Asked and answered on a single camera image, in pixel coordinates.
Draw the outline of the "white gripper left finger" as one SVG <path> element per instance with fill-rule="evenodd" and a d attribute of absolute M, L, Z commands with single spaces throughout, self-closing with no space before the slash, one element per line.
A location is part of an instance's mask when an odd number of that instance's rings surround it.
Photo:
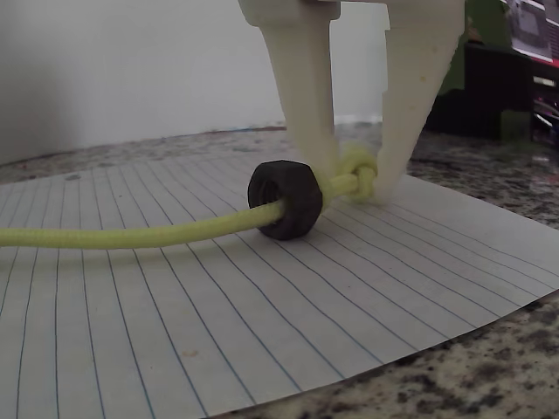
<path fill-rule="evenodd" d="M 289 138 L 305 162 L 333 175 L 339 161 L 330 61 L 330 22 L 337 2 L 239 3 L 246 22 L 260 29 L 273 68 Z"/>

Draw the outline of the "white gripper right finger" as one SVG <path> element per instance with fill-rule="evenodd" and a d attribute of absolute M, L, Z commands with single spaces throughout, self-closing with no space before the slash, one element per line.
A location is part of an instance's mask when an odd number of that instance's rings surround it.
<path fill-rule="evenodd" d="M 463 1 L 388 1 L 387 90 L 376 195 L 391 196 L 404 173 L 465 30 Z"/>

